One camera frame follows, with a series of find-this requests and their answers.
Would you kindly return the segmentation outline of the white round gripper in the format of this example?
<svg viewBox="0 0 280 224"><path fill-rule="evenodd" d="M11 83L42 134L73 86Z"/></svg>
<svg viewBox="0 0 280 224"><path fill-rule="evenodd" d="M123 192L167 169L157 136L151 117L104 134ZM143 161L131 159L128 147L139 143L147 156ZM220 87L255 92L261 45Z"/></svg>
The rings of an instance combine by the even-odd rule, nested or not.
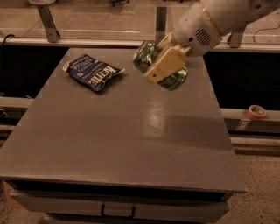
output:
<svg viewBox="0 0 280 224"><path fill-rule="evenodd" d="M145 72L144 77L153 83L174 74L186 63L186 55L176 44L190 47L189 56L201 56L221 42L221 32L202 2L195 3L178 20L174 30L159 43L162 51Z"/></svg>

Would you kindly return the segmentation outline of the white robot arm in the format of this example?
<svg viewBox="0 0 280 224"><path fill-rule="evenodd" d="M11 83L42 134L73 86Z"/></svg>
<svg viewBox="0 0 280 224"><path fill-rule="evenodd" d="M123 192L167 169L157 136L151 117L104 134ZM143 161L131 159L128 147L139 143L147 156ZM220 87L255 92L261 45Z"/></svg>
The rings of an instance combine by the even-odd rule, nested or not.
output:
<svg viewBox="0 0 280 224"><path fill-rule="evenodd" d="M154 83L161 81L184 66L187 58L204 55L234 29L279 7L280 0L199 0L158 44L161 52L144 77Z"/></svg>

